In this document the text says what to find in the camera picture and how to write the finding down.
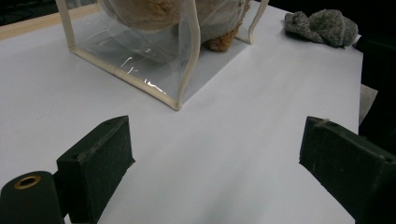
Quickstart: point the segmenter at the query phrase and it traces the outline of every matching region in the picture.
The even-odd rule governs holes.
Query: gray cloth
[[[335,9],[323,9],[309,18],[302,11],[287,13],[285,31],[336,48],[352,45],[359,33],[358,25]]]

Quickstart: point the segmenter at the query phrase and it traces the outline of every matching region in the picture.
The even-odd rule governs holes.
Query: teddy bear
[[[139,31],[161,31],[180,21],[181,0],[98,0],[106,14]],[[237,35],[251,0],[195,0],[201,42],[226,51]]]

